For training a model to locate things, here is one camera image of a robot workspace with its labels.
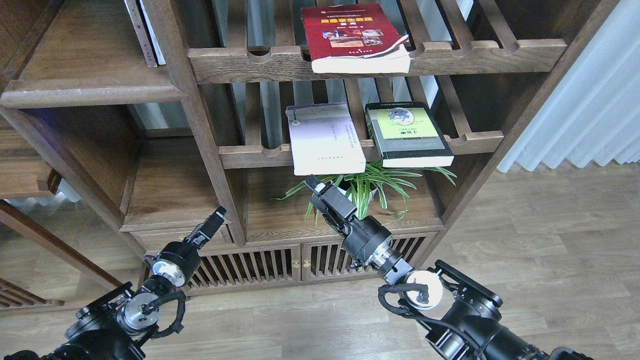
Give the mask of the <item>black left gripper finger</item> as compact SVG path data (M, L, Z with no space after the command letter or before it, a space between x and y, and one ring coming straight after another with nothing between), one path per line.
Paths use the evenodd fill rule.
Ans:
M196 228L196 240L211 240L222 226L226 208L219 206L203 223Z

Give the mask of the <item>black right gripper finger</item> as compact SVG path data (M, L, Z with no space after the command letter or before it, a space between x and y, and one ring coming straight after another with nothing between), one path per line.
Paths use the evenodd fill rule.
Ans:
M333 184L322 183L311 174L304 180L305 185L313 192L310 202L313 207L332 221L350 221L357 208Z

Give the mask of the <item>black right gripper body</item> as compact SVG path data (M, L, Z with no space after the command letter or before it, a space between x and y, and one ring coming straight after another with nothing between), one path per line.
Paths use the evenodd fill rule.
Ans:
M343 235L342 249L351 257L349 269L370 265L375 269L393 268L391 233L377 219L359 219L357 208L350 202L337 206L320 203L320 212L338 234Z

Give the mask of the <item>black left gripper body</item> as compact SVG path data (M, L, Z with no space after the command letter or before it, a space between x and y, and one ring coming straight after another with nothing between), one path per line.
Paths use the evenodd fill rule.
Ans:
M201 231L194 231L183 241L172 241L158 253L156 274L167 278L175 287L183 287L201 264L198 250L211 240Z

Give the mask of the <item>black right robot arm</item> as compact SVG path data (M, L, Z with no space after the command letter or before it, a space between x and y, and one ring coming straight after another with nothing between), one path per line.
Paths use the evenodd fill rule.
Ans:
M391 247L393 237L377 219L358 219L356 207L332 183L309 175L311 203L343 236L354 267L377 269L385 285L378 300L389 312L417 321L430 346L446 360L585 360L567 347L546 353L500 324L502 299L442 260L414 269Z

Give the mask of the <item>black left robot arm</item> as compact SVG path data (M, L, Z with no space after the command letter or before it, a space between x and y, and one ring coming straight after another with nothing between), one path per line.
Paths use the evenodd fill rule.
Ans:
M133 291L130 282L78 310L67 342L45 360L142 360L142 346L183 330L186 294L181 288L201 264L199 250L221 228L226 209L218 207L182 241L167 244L145 260L151 276Z

